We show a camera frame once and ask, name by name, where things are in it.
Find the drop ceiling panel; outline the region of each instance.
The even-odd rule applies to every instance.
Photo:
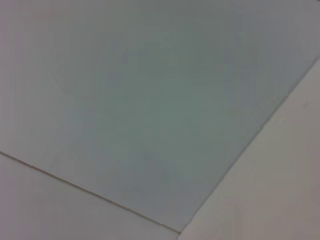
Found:
[[[0,9],[0,151],[178,231],[320,53],[313,0]]]
[[[0,238],[175,240],[178,234],[0,155]]]

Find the white ceiling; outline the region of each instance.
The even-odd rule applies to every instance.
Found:
[[[0,151],[181,231],[320,53],[314,0],[0,2]]]
[[[179,240],[320,239],[320,60]]]
[[[176,240],[178,234],[0,155],[0,239]]]

